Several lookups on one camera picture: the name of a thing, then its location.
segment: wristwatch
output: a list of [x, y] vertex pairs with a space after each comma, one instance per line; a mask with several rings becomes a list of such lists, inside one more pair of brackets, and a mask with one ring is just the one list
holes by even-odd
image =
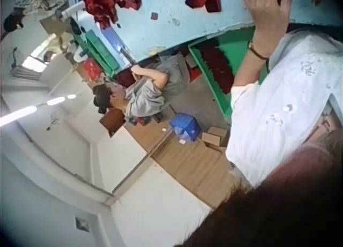
[[263, 57], [261, 54], [259, 54], [257, 51], [255, 51], [254, 47], [253, 47], [253, 43], [251, 41], [248, 41], [248, 49], [251, 50], [252, 53], [254, 53], [258, 58], [266, 61], [269, 58]]

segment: fluorescent light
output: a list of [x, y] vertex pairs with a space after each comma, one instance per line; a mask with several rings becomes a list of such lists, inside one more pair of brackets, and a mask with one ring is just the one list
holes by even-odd
[[69, 94], [69, 95], [67, 96], [67, 98], [68, 98], [69, 100], [72, 100], [72, 99], [75, 99], [75, 98], [76, 98], [76, 95], [75, 95], [75, 94]]
[[28, 106], [24, 109], [19, 109], [15, 112], [12, 112], [11, 114], [8, 114], [0, 118], [0, 127], [5, 124], [11, 123], [12, 121], [17, 120], [21, 117], [25, 117], [29, 114], [35, 113], [36, 111], [37, 111], [36, 106]]
[[47, 105], [53, 106], [64, 101], [65, 101], [65, 97], [58, 97], [58, 98], [54, 98], [52, 100], [47, 101]]

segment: wooden floor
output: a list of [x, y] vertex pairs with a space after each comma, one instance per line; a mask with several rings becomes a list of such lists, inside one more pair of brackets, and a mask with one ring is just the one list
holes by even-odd
[[230, 167], [225, 155], [206, 147], [201, 140], [182, 145], [173, 136], [151, 157], [211, 208], [216, 208], [238, 182], [229, 173]]
[[170, 128], [169, 121], [175, 116], [174, 111], [169, 107], [164, 109], [162, 113], [164, 118], [160, 123], [157, 123], [155, 120], [151, 120], [145, 126], [140, 124], [131, 125], [129, 123], [125, 123], [124, 125], [127, 131], [146, 152], [150, 152], [165, 136]]
[[[176, 112], [193, 115], [203, 131], [207, 131], [210, 126], [228, 128], [228, 123], [223, 120], [217, 105], [212, 101], [212, 93], [202, 77], [178, 95], [171, 106]], [[165, 120], [159, 124], [151, 121], [146, 126], [126, 124], [125, 128], [146, 152], [150, 152], [166, 135], [162, 129], [169, 129], [169, 120], [175, 116], [170, 110], [168, 108], [163, 111]], [[182, 145], [172, 134], [152, 152], [151, 158], [211, 208], [217, 207], [238, 182], [229, 174], [230, 167], [225, 155], [206, 147], [201, 140]]]

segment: blue stool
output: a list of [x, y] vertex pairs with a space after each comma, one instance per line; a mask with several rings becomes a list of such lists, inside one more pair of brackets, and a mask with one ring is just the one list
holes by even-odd
[[202, 130], [195, 117], [184, 113], [177, 113], [169, 124], [175, 134], [185, 141], [195, 141]]

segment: table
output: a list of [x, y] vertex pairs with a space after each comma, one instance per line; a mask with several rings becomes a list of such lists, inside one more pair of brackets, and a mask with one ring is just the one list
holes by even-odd
[[[221, 0], [222, 12], [207, 13], [205, 8], [191, 9], [185, 0], [142, 0], [142, 7], [117, 8], [118, 23], [112, 25], [136, 61], [147, 58], [152, 50], [162, 51], [196, 38], [220, 34], [230, 29], [249, 26], [252, 19], [242, 0]], [[158, 20], [151, 20], [151, 12], [158, 13]], [[85, 11], [78, 12], [78, 24], [85, 30], [92, 29], [110, 52], [115, 52], [101, 35], [93, 17]], [[343, 18], [330, 0], [322, 0], [315, 7], [311, 0], [294, 0], [290, 22], [343, 26]]]

